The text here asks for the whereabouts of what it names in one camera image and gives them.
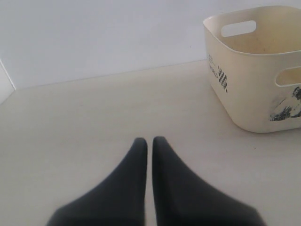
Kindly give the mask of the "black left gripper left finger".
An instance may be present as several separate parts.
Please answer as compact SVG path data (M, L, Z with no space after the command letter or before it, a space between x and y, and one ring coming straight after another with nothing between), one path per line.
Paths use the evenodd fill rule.
M57 209L49 226L143 226L147 142L138 137L124 159L99 185Z

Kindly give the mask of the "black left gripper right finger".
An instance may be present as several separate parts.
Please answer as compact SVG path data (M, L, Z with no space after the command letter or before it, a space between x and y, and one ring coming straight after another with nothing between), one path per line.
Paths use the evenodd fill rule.
M165 137L152 144L152 188L158 226L262 226L258 211L195 174Z

